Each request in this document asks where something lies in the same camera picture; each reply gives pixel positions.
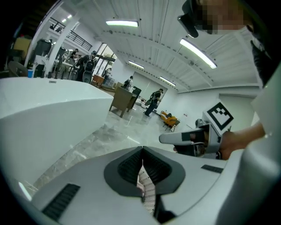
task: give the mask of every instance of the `black railing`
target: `black railing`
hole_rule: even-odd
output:
[[[50,26],[50,29],[52,29],[52,30],[54,30],[54,31],[56,31],[58,33],[61,33],[63,31],[63,29],[65,28],[65,26],[62,23],[60,23],[59,21],[55,20],[54,18],[50,18],[49,21],[52,24]],[[70,40],[72,40],[73,42],[77,43],[78,45],[84,47],[88,51],[92,47],[92,45],[89,44],[89,42],[85,41],[82,37],[80,37],[78,34],[73,32],[72,30],[68,33],[68,35],[66,37],[69,38]]]

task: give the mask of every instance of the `gray floor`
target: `gray floor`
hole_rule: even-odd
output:
[[[170,132],[169,129],[165,131],[166,127],[163,127],[164,123],[158,115],[151,113],[150,117],[147,117],[143,111],[142,107],[135,105],[134,109],[120,118],[121,112],[113,107],[103,127],[67,152],[33,186],[27,187],[30,194],[33,196],[50,180],[85,159],[141,145],[173,152],[173,145],[159,142],[159,135]]]

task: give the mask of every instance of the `staircase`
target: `staircase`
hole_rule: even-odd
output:
[[[38,6],[24,19],[20,34],[33,38],[41,21],[57,2],[58,0],[41,0]]]

